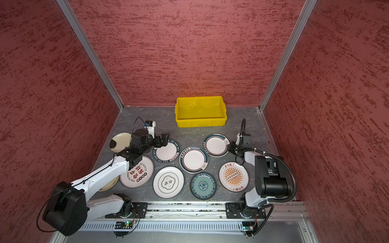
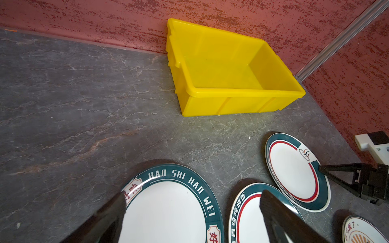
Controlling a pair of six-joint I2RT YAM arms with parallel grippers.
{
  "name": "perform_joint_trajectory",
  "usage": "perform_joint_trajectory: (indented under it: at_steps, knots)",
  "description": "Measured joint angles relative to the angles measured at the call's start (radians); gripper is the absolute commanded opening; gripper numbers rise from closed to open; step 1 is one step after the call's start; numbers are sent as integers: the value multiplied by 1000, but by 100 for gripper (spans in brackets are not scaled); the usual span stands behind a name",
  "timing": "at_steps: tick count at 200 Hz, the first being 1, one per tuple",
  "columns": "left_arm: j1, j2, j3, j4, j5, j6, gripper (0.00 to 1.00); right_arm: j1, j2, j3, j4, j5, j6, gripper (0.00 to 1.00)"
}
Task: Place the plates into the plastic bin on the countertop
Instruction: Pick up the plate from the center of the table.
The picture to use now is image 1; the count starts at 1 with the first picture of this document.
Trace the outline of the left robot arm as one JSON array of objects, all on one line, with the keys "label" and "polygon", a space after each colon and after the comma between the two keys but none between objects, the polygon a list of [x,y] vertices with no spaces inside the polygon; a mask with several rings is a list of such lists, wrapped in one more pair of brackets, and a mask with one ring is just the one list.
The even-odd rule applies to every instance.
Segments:
[{"label": "left robot arm", "polygon": [[108,163],[71,183],[57,184],[40,211],[42,219],[64,236],[70,236],[86,222],[106,215],[134,216],[136,211],[131,198],[124,194],[95,200],[92,197],[114,178],[135,168],[144,154],[167,146],[169,137],[168,133],[156,136],[146,129],[136,130],[131,135],[130,145],[114,154]]}]

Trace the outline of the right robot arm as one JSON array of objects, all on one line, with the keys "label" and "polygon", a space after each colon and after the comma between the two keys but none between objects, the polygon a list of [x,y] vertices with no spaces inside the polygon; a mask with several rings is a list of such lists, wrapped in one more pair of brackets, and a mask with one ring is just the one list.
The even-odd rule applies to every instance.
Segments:
[{"label": "right robot arm", "polygon": [[254,169],[254,187],[243,196],[245,208],[262,208],[274,203],[295,199],[297,182],[284,159],[252,146],[251,135],[240,132],[230,145],[229,152],[236,156],[239,165]]}]

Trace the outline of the green red ring steam plate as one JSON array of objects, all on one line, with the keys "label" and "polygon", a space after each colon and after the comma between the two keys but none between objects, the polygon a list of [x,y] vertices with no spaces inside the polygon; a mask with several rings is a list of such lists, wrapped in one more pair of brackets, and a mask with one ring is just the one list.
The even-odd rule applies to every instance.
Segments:
[{"label": "green red ring steam plate", "polygon": [[211,134],[203,142],[206,153],[212,157],[223,157],[229,151],[230,141],[223,134]]}]

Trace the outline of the cream plate calligraphy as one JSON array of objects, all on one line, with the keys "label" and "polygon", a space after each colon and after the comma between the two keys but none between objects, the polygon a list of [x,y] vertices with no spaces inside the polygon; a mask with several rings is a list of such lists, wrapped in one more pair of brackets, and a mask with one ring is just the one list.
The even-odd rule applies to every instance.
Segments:
[{"label": "cream plate calligraphy", "polygon": [[103,186],[99,192],[103,192],[103,191],[107,191],[109,189],[111,189],[112,187],[114,187],[116,185],[116,183],[118,182],[119,180],[119,176],[115,177],[113,180],[111,180],[109,183],[107,183],[105,186]]}]

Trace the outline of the green rim HAO WEI plate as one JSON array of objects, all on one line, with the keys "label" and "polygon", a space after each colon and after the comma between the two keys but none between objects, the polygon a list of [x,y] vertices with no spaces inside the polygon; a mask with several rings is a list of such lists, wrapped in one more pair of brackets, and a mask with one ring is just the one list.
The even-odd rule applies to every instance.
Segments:
[{"label": "green rim HAO WEI plate", "polygon": [[159,163],[170,163],[178,158],[180,152],[180,144],[174,139],[169,139],[166,146],[153,150],[153,157]]}]

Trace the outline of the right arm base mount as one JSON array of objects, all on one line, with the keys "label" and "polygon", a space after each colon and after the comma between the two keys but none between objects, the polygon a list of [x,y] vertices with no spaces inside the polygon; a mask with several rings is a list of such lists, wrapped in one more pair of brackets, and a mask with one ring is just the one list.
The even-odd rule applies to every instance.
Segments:
[{"label": "right arm base mount", "polygon": [[266,212],[263,209],[248,207],[244,203],[227,202],[225,211],[228,219],[266,218]]}]

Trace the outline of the cream plate black blotches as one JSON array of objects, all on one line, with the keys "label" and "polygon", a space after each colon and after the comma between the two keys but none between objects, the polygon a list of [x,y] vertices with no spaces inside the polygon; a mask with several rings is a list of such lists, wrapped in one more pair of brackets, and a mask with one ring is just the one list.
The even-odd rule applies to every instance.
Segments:
[{"label": "cream plate black blotches", "polygon": [[131,143],[131,134],[130,133],[119,133],[115,135],[109,142],[109,147],[113,152],[121,152],[125,148],[130,146]]}]

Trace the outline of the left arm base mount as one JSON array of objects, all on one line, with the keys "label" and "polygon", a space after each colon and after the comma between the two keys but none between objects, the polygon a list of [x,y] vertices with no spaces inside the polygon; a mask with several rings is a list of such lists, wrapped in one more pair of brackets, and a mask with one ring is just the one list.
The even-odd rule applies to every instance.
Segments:
[{"label": "left arm base mount", "polygon": [[143,219],[145,218],[148,203],[125,203],[118,213],[105,215],[107,219]]}]

